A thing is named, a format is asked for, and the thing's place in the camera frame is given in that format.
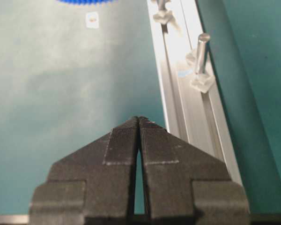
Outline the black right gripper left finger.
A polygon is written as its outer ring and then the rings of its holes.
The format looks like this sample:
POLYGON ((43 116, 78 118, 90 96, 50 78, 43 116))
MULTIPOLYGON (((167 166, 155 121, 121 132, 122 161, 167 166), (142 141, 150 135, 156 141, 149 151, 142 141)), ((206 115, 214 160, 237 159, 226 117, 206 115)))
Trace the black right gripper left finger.
POLYGON ((127 225, 133 216, 139 120, 132 117, 55 162, 31 200, 31 225, 127 225))

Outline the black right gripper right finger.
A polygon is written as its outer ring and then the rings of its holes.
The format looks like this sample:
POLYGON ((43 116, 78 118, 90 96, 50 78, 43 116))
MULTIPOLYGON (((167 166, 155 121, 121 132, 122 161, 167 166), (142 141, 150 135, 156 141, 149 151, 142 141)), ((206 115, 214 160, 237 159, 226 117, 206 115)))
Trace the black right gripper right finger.
POLYGON ((144 192, 153 225, 247 225, 244 188, 226 165, 140 117, 144 192))

